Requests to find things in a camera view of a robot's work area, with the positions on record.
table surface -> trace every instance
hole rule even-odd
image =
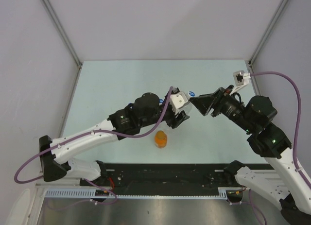
[[[232,73],[239,70],[247,71],[243,60],[85,61],[63,136],[94,126],[145,92],[164,98],[174,86],[196,95],[213,93],[234,84]],[[251,85],[240,94],[245,104],[255,95]],[[174,130],[163,122],[147,137],[100,145],[76,157],[105,163],[266,163],[248,145],[248,135],[225,116],[204,117],[195,107],[189,116]],[[163,149],[154,144],[158,130],[168,135]]]

orange object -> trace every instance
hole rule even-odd
[[[155,135],[155,145],[158,148],[164,148],[167,144],[167,135],[162,131],[157,131]]]

light blue tabletop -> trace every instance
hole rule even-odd
[[[145,92],[164,98],[174,86],[196,95],[213,93],[234,84],[232,73],[239,70],[247,72],[243,60],[85,61],[63,136],[94,126]],[[255,95],[251,85],[239,93],[245,104]],[[189,115],[174,130],[161,123],[157,130],[168,135],[163,149],[154,144],[156,130],[147,137],[108,143],[76,157],[105,163],[266,163],[248,145],[248,135],[224,115],[203,117],[195,107]]]

ventilation grille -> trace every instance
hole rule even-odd
[[[95,196],[95,189],[49,189],[45,197],[47,198],[107,198],[107,196]],[[149,196],[149,195],[118,195],[120,199],[221,199],[226,200],[225,190],[218,190],[219,195],[212,196]]]

white wall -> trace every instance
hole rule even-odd
[[[291,0],[270,39],[254,64],[254,72],[279,71],[298,85],[302,97],[302,119],[298,140],[298,158],[311,174],[311,0]],[[262,95],[270,96],[278,110],[275,118],[293,142],[297,98],[293,87],[277,76],[260,76]]]
[[[38,153],[38,138],[56,137],[77,67],[40,0],[0,0],[0,224],[34,183],[13,181]],[[38,175],[39,160],[21,179]]]
[[[251,57],[281,0],[50,0],[82,61]]]

